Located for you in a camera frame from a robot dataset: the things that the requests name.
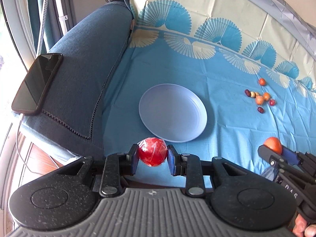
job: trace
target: white cable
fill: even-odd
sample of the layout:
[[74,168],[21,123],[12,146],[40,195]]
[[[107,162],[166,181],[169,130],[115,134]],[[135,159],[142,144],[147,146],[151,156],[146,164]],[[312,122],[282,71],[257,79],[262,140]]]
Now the white cable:
[[40,28],[39,28],[39,40],[37,43],[37,52],[36,57],[38,57],[42,52],[43,46],[43,37],[45,32],[45,22],[46,22],[46,14],[47,14],[48,0],[43,0],[42,14],[40,15]]
[[32,170],[30,170],[30,168],[29,168],[28,165],[25,163],[24,159],[22,158],[22,156],[21,156],[21,154],[20,154],[20,151],[19,151],[19,143],[18,143],[18,136],[19,136],[20,126],[21,126],[21,124],[22,124],[23,118],[24,118],[24,114],[21,113],[20,116],[19,116],[19,125],[18,125],[18,128],[17,128],[17,130],[16,130],[16,136],[15,136],[16,152],[18,153],[20,159],[23,161],[24,166],[25,166],[31,173],[38,174],[38,175],[42,175],[42,174],[40,174],[40,173],[33,172]]
[[57,168],[59,168],[59,166],[57,165],[57,163],[54,161],[54,159],[50,156],[50,155],[48,155],[49,156],[49,158],[51,159],[51,161],[55,164],[55,166],[57,167]]

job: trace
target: smartphone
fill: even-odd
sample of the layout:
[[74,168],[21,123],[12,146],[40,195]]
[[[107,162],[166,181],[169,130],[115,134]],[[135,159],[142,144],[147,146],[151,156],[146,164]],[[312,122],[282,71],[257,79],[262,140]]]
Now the smartphone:
[[12,102],[13,111],[26,115],[40,113],[48,88],[63,58],[61,53],[47,53],[35,59]]

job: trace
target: red ball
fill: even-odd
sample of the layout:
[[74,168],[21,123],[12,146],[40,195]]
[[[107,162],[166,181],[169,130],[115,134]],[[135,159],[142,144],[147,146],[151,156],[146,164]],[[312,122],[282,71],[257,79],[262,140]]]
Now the red ball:
[[167,145],[164,140],[151,137],[138,144],[138,155],[148,166],[159,166],[167,157]]
[[276,101],[274,99],[271,99],[269,101],[270,106],[274,106],[276,104]]

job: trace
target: light purple plate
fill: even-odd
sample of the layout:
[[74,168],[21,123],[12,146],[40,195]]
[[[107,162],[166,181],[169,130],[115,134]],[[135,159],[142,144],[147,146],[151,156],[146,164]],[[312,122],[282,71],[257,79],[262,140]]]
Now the light purple plate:
[[148,89],[139,101],[139,115],[150,132],[170,142],[187,142],[205,129],[204,104],[189,89],[161,84]]

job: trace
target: human hand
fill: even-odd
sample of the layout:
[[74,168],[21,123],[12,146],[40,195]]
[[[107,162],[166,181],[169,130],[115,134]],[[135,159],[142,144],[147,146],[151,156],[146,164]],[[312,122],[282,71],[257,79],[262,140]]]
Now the human hand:
[[307,222],[299,214],[295,219],[295,227],[293,228],[293,233],[297,237],[314,237],[316,236],[316,225],[307,226]]

